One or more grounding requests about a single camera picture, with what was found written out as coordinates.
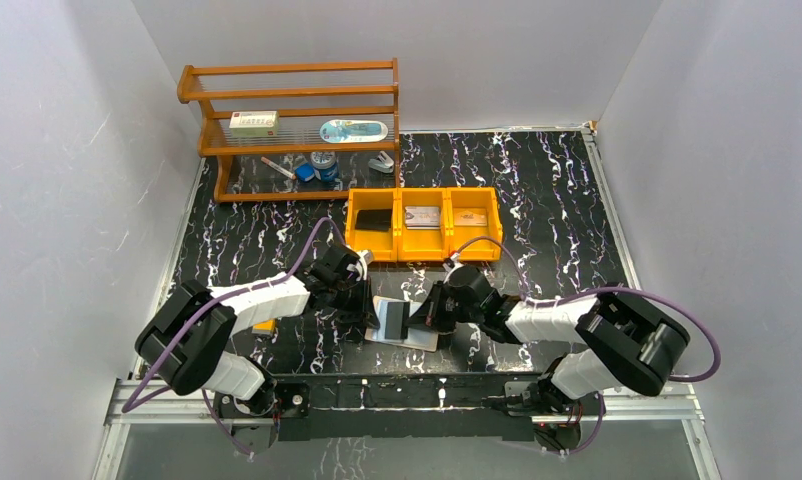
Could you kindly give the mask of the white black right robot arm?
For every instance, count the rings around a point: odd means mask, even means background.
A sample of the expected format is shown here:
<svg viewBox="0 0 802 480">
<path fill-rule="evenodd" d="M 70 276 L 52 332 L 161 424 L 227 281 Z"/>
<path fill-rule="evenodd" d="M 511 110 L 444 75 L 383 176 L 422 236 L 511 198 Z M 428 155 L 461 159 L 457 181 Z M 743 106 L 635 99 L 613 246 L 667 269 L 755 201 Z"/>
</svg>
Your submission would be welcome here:
<svg viewBox="0 0 802 480">
<path fill-rule="evenodd" d="M 534 302 L 501 294 L 471 265 L 454 268 L 431 288 L 405 319 L 449 334 L 460 323 L 475 324 L 491 339 L 508 344 L 560 341 L 584 345 L 555 360 L 523 391 L 505 391 L 508 403 L 541 403 L 567 413 L 579 399 L 626 387 L 658 395 L 690 342 L 688 331 L 644 296 L 617 284 L 582 292 L 571 300 Z"/>
</svg>

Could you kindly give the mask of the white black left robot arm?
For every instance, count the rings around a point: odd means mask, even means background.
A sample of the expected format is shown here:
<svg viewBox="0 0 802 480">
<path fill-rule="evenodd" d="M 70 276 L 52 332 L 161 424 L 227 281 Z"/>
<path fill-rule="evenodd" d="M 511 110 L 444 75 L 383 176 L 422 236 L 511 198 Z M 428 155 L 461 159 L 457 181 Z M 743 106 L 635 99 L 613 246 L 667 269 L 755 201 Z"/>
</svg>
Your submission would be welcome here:
<svg viewBox="0 0 802 480">
<path fill-rule="evenodd" d="M 137 354 L 175 394 L 199 389 L 229 395 L 252 416 L 271 411 L 276 382 L 255 361 L 227 352 L 231 337 L 266 320 L 333 309 L 345 320 L 375 328 L 369 250 L 332 244 L 293 273 L 252 284 L 208 288 L 186 281 L 135 341 Z"/>
</svg>

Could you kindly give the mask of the beige card holder wallet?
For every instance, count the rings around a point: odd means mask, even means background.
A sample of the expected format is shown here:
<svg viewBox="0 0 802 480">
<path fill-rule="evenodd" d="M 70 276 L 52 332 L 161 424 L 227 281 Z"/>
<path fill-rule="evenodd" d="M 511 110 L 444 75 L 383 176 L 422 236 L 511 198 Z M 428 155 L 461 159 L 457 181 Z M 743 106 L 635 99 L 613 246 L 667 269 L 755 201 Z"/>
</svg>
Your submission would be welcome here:
<svg viewBox="0 0 802 480">
<path fill-rule="evenodd" d="M 439 335 L 436 332 L 423 324 L 406 324 L 419 311 L 421 302 L 376 296 L 373 305 L 380 326 L 365 330 L 367 341 L 426 352 L 437 350 Z"/>
</svg>

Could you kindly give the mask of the silver credit card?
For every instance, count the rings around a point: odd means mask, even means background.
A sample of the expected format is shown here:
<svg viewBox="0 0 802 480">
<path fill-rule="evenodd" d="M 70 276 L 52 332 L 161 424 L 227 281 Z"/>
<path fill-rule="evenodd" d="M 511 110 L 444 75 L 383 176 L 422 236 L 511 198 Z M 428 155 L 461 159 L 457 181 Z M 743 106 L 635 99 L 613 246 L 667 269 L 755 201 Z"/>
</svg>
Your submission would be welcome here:
<svg viewBox="0 0 802 480">
<path fill-rule="evenodd" d="M 439 230 L 442 213 L 438 206 L 405 206 L 404 226 L 410 230 Z"/>
</svg>

